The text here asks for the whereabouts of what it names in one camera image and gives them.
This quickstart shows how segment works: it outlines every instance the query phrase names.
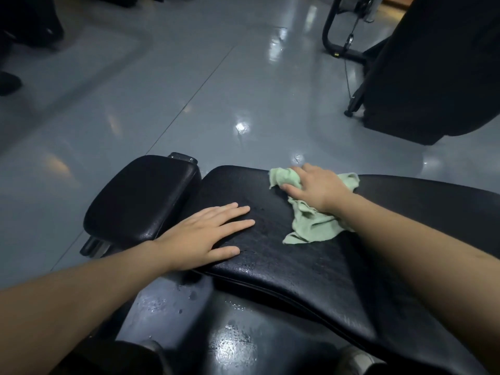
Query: black leather bench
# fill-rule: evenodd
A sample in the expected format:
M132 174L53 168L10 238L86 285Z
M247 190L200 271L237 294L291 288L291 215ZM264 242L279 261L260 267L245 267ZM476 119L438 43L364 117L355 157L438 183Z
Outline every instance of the black leather bench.
M367 199L500 257L500 195L406 177L360 179L356 192ZM265 170L221 166L201 180L195 160L140 157L96 197L84 228L95 239L128 248L203 208L234 201L251 206L244 218L256 224L218 243L238 246L240 255L199 271L278 296L383 360L486 373L355 233L282 244L292 210L284 192L269 189Z

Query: person's right arm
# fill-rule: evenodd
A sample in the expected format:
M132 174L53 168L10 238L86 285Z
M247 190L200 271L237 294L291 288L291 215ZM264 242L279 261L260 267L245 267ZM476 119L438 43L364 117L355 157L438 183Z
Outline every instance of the person's right arm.
M491 373L500 373L500 260L351 193L331 171L292 168L303 189L283 190L344 220Z

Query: towel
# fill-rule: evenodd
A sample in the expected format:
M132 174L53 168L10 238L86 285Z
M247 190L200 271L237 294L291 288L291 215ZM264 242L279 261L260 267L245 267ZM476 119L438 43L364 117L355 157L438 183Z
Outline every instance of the towel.
M355 173L341 173L338 177L351 191L359 185L359 177ZM273 168L269 171L270 189L275 185L291 184L302 189L301 178L290 168ZM326 241L334 238L344 230L353 232L351 228L342 223L340 219L331 215L318 212L311 208L305 201L288 197L288 202L293 208L293 232L288 234L283 243L307 243Z

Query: person's left hand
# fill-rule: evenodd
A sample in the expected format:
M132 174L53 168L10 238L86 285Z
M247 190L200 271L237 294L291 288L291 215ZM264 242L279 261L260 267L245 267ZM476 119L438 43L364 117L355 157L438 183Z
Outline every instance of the person's left hand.
M250 207L238 208L235 202L203 209L167 230L153 243L161 251L161 258L166 259L169 271L190 270L229 259L238 255L240 249L226 246L212 250L212 247L220 239L254 225L254 220L226 223L249 211Z

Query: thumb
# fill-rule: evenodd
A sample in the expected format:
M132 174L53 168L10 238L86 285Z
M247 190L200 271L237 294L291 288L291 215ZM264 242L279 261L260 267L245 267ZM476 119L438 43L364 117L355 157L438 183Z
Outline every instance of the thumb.
M240 249L236 246L219 247L210 250L205 256L205 264L232 258L240 253Z
M289 196L296 198L297 200L302 200L303 198L304 191L302 189L294 187L291 184L283 184L280 188L288 193Z

